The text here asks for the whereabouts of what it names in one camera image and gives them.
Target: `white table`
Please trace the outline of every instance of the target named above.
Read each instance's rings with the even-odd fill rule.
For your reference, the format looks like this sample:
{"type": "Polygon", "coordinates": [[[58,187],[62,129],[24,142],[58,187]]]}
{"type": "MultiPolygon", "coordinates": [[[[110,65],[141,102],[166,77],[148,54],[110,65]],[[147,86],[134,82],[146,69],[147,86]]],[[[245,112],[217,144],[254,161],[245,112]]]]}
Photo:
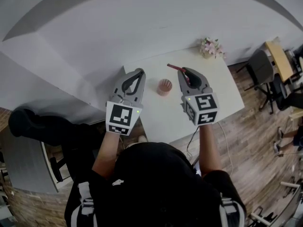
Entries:
{"type": "Polygon", "coordinates": [[[170,143],[196,130],[180,105],[182,93],[177,70],[167,67],[168,63],[192,68],[206,76],[210,87],[218,96],[220,110],[217,121],[244,108],[238,88],[224,60],[221,57],[204,59],[197,48],[174,51],[125,65],[126,73],[142,68],[146,74],[142,99],[144,109],[140,118],[148,141],[170,143]],[[156,92],[161,79],[168,79],[173,85],[166,97],[156,92]]]}

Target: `flower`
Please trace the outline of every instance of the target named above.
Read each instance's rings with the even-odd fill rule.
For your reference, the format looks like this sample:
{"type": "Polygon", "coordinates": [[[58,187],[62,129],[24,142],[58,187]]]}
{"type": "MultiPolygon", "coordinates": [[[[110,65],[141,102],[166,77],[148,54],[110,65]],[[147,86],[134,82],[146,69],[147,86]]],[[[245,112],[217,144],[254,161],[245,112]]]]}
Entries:
{"type": "Polygon", "coordinates": [[[210,38],[201,39],[200,53],[224,56],[223,46],[218,43],[218,39],[211,40],[210,38]]]}

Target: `pink cup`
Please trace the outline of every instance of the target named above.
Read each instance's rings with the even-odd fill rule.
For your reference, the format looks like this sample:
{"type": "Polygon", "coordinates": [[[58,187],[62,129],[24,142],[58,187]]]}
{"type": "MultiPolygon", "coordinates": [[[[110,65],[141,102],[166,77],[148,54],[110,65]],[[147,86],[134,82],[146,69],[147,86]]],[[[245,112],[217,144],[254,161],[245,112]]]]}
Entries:
{"type": "Polygon", "coordinates": [[[172,83],[168,79],[162,79],[159,82],[157,93],[161,96],[167,96],[172,88],[172,83]]]}

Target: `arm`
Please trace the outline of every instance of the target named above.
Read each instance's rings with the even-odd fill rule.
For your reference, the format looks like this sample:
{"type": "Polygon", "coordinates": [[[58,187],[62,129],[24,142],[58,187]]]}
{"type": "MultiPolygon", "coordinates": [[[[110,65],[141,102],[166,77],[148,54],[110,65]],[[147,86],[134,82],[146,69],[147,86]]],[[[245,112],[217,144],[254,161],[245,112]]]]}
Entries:
{"type": "Polygon", "coordinates": [[[119,134],[106,132],[92,170],[108,179],[114,173],[119,134]]]}
{"type": "Polygon", "coordinates": [[[222,170],[220,154],[214,140],[211,124],[200,126],[200,171],[202,175],[215,170],[222,170]]]}

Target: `wooden desk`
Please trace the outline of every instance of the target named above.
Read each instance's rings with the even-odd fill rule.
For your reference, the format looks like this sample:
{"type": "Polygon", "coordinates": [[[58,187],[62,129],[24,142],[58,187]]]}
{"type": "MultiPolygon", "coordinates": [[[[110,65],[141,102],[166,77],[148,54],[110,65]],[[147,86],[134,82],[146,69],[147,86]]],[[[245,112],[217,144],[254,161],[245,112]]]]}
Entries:
{"type": "Polygon", "coordinates": [[[279,44],[273,43],[271,41],[266,41],[265,46],[268,48],[274,59],[282,81],[285,82],[294,74],[294,72],[282,47],[279,44]]]}

